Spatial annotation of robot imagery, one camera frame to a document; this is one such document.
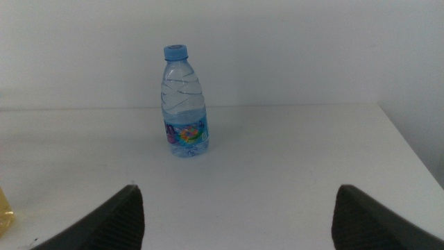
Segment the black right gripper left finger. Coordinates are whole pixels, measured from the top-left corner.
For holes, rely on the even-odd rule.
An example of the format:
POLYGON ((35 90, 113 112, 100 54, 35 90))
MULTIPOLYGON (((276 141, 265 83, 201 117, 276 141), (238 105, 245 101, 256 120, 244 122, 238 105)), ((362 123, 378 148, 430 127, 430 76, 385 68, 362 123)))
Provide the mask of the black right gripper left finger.
POLYGON ((144 230, 141 191, 137 185, 127 185, 90 214, 33 249, 141 249, 144 230))

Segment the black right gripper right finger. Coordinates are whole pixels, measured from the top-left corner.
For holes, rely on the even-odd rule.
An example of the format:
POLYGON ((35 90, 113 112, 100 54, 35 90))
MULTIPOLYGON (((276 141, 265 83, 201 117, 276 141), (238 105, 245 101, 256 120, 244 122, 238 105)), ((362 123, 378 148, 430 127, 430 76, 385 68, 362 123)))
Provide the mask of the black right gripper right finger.
POLYGON ((336 194, 331 234, 336 249, 443 249, 443 240, 353 185, 336 194))

